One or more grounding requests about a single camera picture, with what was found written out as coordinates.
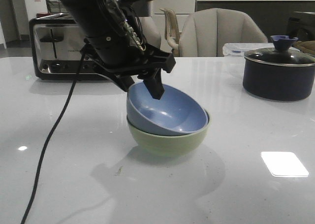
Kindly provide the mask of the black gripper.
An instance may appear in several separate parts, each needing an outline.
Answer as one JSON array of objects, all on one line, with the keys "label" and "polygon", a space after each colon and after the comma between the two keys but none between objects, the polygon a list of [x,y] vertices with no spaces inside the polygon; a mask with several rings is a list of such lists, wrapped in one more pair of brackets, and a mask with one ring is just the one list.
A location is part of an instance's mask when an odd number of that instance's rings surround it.
[{"label": "black gripper", "polygon": [[161,71],[170,73],[173,70],[176,61],[172,53],[149,43],[145,44],[145,51],[141,51],[135,46],[127,46],[121,39],[110,44],[104,37],[85,37],[84,42],[88,45],[86,56],[94,62],[92,69],[96,74],[107,77],[124,92],[135,83],[131,76],[137,75],[152,98],[161,99],[164,93]]}]

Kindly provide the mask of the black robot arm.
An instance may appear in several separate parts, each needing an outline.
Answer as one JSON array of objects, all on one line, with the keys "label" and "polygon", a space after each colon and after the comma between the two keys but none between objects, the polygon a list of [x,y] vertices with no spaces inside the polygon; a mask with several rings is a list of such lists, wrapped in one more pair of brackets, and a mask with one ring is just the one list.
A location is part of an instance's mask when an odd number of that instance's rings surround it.
[{"label": "black robot arm", "polygon": [[95,63],[96,74],[125,92],[137,75],[152,98],[161,99],[161,71],[170,73],[176,62],[173,54],[148,43],[132,7],[139,0],[60,1],[85,35],[81,53]]}]

